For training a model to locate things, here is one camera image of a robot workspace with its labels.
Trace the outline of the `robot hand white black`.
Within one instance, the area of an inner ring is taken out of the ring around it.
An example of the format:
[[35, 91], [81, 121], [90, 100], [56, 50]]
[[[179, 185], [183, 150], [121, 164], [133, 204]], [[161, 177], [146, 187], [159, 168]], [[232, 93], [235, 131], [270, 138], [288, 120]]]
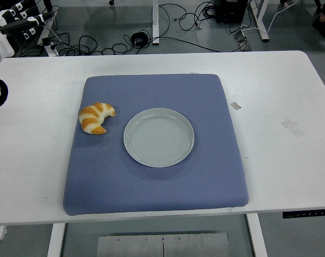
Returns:
[[52, 17], [51, 1], [0, 1], [0, 61], [18, 54]]

